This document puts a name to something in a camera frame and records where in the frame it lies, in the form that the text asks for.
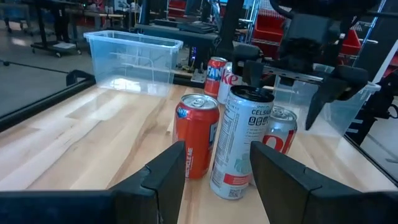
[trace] barcode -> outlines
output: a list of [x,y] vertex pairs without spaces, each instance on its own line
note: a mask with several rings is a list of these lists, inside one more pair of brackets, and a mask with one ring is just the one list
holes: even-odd
[[217,166],[213,168],[213,176],[211,177],[211,181],[218,187],[221,188],[221,183],[223,182],[223,173],[217,169]]
[[241,195],[241,189],[238,190],[231,189],[229,190],[228,197],[240,197],[240,195]]

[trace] soda can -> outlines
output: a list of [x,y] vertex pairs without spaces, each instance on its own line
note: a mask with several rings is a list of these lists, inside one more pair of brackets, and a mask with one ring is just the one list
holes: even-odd
[[243,197],[252,176],[250,143],[263,139],[273,101],[274,96],[265,89],[231,87],[210,178],[210,188],[219,197]]
[[232,62],[227,62],[221,76],[220,89],[218,90],[217,100],[221,104],[225,104],[231,86],[242,85],[242,77],[232,73]]
[[173,142],[185,141],[185,177],[202,178],[208,171],[220,117],[217,101],[203,94],[181,97],[175,109]]
[[207,77],[205,82],[205,94],[217,98],[220,88],[221,74],[227,60],[221,57],[212,57],[207,64]]
[[[293,111],[274,106],[262,143],[287,154],[297,132],[297,116]],[[254,179],[250,182],[256,186]]]

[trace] pull tab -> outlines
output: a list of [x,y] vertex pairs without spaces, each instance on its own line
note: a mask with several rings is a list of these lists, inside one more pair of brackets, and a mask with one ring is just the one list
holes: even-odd
[[202,107],[205,103],[206,103],[206,101],[204,99],[195,99],[192,102],[192,106],[199,108],[199,107]]

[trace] wooden table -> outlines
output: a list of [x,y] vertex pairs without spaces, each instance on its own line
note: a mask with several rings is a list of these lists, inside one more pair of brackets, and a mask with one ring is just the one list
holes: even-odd
[[[171,144],[180,97],[201,92],[174,86],[158,98],[91,87],[0,133],[0,190],[106,189]],[[298,135],[289,156],[361,191],[396,190],[348,142],[327,141]],[[224,200],[209,176],[186,181],[179,223],[267,223],[254,187],[241,200]]]

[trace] celsius can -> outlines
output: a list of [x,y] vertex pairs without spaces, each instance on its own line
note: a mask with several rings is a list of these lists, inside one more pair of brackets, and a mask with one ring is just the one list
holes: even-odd
[[181,97],[175,109],[173,142],[185,141],[185,177],[199,179],[207,173],[219,117],[214,98],[203,94]]
[[296,114],[281,106],[274,106],[262,143],[283,154],[287,154],[296,132]]
[[217,100],[221,104],[225,104],[231,86],[242,85],[242,77],[232,73],[232,62],[227,62],[221,76],[220,89],[218,90]]
[[220,87],[221,74],[227,60],[221,57],[212,57],[207,64],[207,77],[205,82],[205,94],[217,98]]
[[252,141],[261,141],[267,128],[274,96],[252,86],[232,86],[225,104],[210,187],[221,198],[239,199],[252,170]]

